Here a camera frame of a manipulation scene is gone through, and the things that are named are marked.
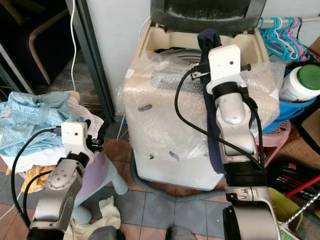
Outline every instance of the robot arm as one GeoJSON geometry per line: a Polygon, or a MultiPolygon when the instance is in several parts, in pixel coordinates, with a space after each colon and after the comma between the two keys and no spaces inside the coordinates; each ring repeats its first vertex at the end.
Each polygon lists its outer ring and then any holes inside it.
{"type": "Polygon", "coordinates": [[[103,140],[92,140],[86,122],[64,122],[62,143],[66,158],[47,179],[47,185],[34,213],[28,240],[62,240],[69,225],[74,202],[82,187],[85,168],[94,160],[94,151],[101,150],[103,140]]]}
{"type": "MultiPolygon", "coordinates": [[[[221,46],[209,54],[211,81],[220,138],[240,147],[257,162],[254,136],[249,130],[251,110],[245,101],[246,85],[240,77],[241,56],[237,45],[221,46]]],[[[225,170],[226,198],[232,203],[223,210],[225,239],[280,240],[264,169],[233,148],[220,144],[225,170]]]]}

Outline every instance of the plastic jar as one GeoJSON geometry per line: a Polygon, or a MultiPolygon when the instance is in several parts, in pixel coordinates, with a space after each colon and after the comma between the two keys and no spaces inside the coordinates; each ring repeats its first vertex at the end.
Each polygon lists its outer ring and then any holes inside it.
{"type": "Polygon", "coordinates": [[[293,69],[283,80],[279,98],[286,102],[305,102],[320,95],[320,66],[293,69]]]}

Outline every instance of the blue basket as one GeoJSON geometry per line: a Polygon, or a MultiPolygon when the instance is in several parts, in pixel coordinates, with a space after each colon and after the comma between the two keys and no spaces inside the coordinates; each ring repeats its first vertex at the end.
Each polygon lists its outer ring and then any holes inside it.
{"type": "Polygon", "coordinates": [[[275,130],[280,124],[282,124],[284,121],[293,119],[300,114],[302,114],[305,111],[305,107],[308,107],[314,101],[316,100],[316,97],[313,99],[306,101],[306,102],[286,102],[286,101],[281,101],[279,103],[279,108],[280,108],[280,114],[277,117],[276,120],[274,120],[272,123],[270,123],[267,127],[263,129],[263,133],[270,133],[273,130],[275,130]]]}

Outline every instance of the metal chain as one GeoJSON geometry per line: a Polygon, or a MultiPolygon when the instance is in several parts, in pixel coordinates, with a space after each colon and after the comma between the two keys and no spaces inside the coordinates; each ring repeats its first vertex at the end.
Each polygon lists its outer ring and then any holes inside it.
{"type": "Polygon", "coordinates": [[[318,198],[320,197],[320,191],[315,194],[313,196],[313,198],[308,201],[305,205],[303,205],[303,207],[301,207],[298,211],[296,211],[292,217],[290,217],[286,222],[285,224],[286,225],[289,225],[296,217],[298,217],[300,214],[302,214],[311,204],[313,204],[318,198]]]}

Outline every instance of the white cloth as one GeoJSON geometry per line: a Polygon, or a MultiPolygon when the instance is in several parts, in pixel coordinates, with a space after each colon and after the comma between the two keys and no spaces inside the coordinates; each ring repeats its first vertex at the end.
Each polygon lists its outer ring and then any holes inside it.
{"type": "MultiPolygon", "coordinates": [[[[68,98],[67,104],[72,111],[79,114],[85,120],[89,119],[91,121],[91,125],[88,128],[88,134],[91,135],[93,138],[96,138],[98,136],[98,131],[101,125],[104,123],[104,121],[100,117],[93,115],[84,106],[79,105],[78,101],[73,96],[70,96],[68,98]]],[[[0,157],[3,159],[3,161],[8,166],[8,168],[12,169],[12,165],[14,163],[15,157],[13,156],[6,157],[2,155],[0,155],[0,157]]],[[[31,169],[33,165],[39,165],[39,166],[56,165],[60,158],[65,158],[65,157],[66,157],[66,154],[65,154],[64,147],[53,147],[53,148],[45,149],[32,154],[20,156],[15,168],[15,172],[16,173],[25,172],[31,169]]]]}
{"type": "Polygon", "coordinates": [[[63,240],[87,240],[90,235],[98,228],[105,226],[114,226],[120,228],[120,212],[115,206],[114,196],[99,202],[102,218],[93,224],[79,225],[74,219],[71,219],[63,240]]]}

